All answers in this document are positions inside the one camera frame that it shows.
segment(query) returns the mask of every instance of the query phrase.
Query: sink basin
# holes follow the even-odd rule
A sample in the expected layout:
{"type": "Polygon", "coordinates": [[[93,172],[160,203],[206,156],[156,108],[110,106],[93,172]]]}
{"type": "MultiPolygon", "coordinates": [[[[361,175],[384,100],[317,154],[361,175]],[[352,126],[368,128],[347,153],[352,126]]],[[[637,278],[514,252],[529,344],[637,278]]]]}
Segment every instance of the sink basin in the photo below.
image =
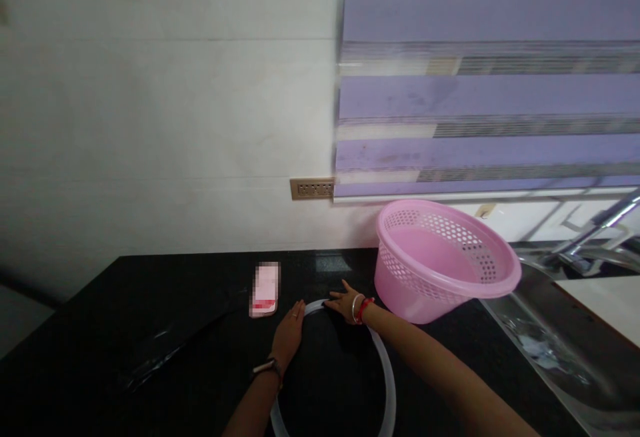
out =
{"type": "MultiPolygon", "coordinates": [[[[554,284],[562,269],[517,253],[519,286],[485,307],[588,433],[640,435],[640,349],[554,284]]],[[[617,264],[605,268],[615,274],[617,264]]]]}

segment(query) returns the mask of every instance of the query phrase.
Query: watch strap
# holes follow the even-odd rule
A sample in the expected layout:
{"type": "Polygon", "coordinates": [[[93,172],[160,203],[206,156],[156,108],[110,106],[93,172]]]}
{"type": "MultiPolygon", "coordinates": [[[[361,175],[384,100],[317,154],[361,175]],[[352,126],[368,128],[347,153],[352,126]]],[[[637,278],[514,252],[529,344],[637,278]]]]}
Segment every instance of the watch strap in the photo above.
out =
{"type": "Polygon", "coordinates": [[[278,378],[280,379],[280,387],[278,390],[282,390],[282,367],[280,366],[280,362],[275,357],[271,357],[264,364],[260,364],[253,368],[251,371],[251,379],[254,379],[256,375],[261,374],[262,372],[266,372],[268,370],[274,371],[278,374],[278,378]]]}

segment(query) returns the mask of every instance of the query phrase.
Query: human hand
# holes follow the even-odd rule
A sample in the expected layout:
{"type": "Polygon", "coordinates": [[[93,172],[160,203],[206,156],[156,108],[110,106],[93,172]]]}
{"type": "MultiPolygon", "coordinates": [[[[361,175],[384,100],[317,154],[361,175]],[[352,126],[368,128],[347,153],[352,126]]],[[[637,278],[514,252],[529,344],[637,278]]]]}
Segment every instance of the human hand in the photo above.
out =
{"type": "Polygon", "coordinates": [[[287,312],[285,318],[278,324],[273,336],[273,344],[271,345],[271,354],[275,357],[282,373],[284,374],[289,363],[300,347],[302,340],[302,321],[305,318],[305,301],[298,300],[293,308],[287,312]]]}
{"type": "Polygon", "coordinates": [[[345,322],[347,324],[355,325],[356,322],[353,320],[353,316],[358,315],[358,311],[360,310],[360,306],[362,305],[362,301],[365,300],[365,297],[357,290],[352,289],[351,286],[347,284],[346,280],[343,279],[342,284],[345,286],[347,293],[330,292],[329,295],[331,297],[335,297],[336,300],[326,300],[325,306],[342,314],[342,317],[345,318],[345,322]],[[355,303],[355,306],[353,306],[353,299],[355,298],[357,298],[357,302],[355,303]]]}

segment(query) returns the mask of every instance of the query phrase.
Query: pink plastic basket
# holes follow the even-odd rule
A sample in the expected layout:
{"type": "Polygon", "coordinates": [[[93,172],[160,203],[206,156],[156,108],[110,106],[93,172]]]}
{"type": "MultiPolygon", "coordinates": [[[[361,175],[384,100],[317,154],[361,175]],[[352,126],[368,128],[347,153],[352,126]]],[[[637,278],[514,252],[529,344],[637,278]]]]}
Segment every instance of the pink plastic basket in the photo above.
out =
{"type": "Polygon", "coordinates": [[[429,201],[395,201],[377,219],[375,288],[394,314],[426,324],[467,300],[509,294],[513,249],[476,218],[429,201]]]}

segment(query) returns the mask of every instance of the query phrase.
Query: faucet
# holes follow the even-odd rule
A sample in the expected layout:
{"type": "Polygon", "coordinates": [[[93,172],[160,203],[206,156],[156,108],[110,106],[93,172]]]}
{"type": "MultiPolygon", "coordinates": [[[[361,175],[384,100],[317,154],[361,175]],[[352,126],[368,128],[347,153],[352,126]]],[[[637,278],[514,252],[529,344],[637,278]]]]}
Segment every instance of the faucet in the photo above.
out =
{"type": "Polygon", "coordinates": [[[606,228],[615,226],[638,205],[640,205],[640,187],[624,196],[606,211],[602,211],[592,217],[588,226],[585,226],[582,232],[573,239],[563,242],[554,248],[542,259],[541,263],[549,267],[555,267],[561,262],[568,264],[582,275],[588,275],[592,270],[593,263],[580,257],[578,251],[588,240],[596,237],[606,228]]]}

